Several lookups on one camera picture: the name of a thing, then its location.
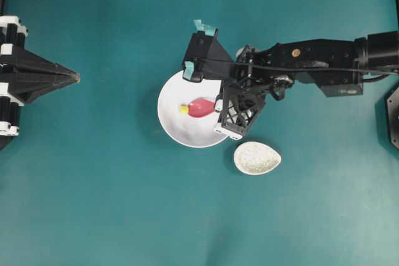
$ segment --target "teal tape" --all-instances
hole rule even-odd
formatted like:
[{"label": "teal tape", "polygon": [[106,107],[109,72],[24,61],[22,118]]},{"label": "teal tape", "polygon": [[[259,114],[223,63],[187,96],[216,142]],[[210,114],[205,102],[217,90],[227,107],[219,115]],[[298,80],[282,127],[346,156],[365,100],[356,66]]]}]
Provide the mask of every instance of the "teal tape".
[{"label": "teal tape", "polygon": [[194,63],[193,62],[185,62],[186,69],[183,73],[183,78],[190,80],[191,76],[193,75],[194,72]]},{"label": "teal tape", "polygon": [[204,31],[206,36],[214,37],[216,27],[203,24],[202,20],[194,20],[194,24],[197,27],[197,31]]}]

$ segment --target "yellow tip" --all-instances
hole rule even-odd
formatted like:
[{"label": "yellow tip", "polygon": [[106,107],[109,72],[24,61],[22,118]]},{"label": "yellow tip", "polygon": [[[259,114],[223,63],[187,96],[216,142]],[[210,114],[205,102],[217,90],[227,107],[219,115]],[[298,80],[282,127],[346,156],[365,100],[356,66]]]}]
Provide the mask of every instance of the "yellow tip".
[{"label": "yellow tip", "polygon": [[179,111],[181,113],[188,113],[188,106],[187,105],[180,105]]}]

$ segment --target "white speckled bowl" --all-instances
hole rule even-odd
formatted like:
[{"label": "white speckled bowl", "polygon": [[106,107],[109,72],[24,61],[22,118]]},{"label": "white speckled bowl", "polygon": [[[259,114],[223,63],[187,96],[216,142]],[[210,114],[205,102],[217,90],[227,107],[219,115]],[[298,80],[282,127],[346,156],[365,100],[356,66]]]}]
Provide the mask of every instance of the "white speckled bowl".
[{"label": "white speckled bowl", "polygon": [[234,163],[244,174],[253,176],[266,174],[281,163],[281,156],[270,146],[255,141],[248,141],[237,147]]}]

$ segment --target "white connector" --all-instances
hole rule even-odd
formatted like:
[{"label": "white connector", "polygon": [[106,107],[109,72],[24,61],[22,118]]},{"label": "white connector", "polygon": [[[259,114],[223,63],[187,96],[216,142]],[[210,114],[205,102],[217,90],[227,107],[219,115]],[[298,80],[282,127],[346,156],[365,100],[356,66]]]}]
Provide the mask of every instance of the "white connector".
[{"label": "white connector", "polygon": [[228,130],[228,129],[223,128],[221,123],[218,123],[218,124],[215,126],[215,128],[213,129],[213,131],[214,131],[215,133],[218,133],[218,134],[225,134],[225,135],[228,135],[232,140],[240,140],[241,138],[243,138],[242,135],[237,134],[237,133],[235,133],[235,132],[233,132],[233,131],[230,131],[230,130]]}]

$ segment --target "screw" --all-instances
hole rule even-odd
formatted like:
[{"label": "screw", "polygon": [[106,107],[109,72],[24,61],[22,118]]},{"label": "screw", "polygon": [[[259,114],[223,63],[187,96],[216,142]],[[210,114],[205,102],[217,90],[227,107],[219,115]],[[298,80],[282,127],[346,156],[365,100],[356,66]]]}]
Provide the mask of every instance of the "screw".
[{"label": "screw", "polygon": [[293,57],[298,57],[298,56],[300,56],[300,50],[299,50],[299,49],[294,49],[294,50],[292,51],[291,55],[292,55]]}]

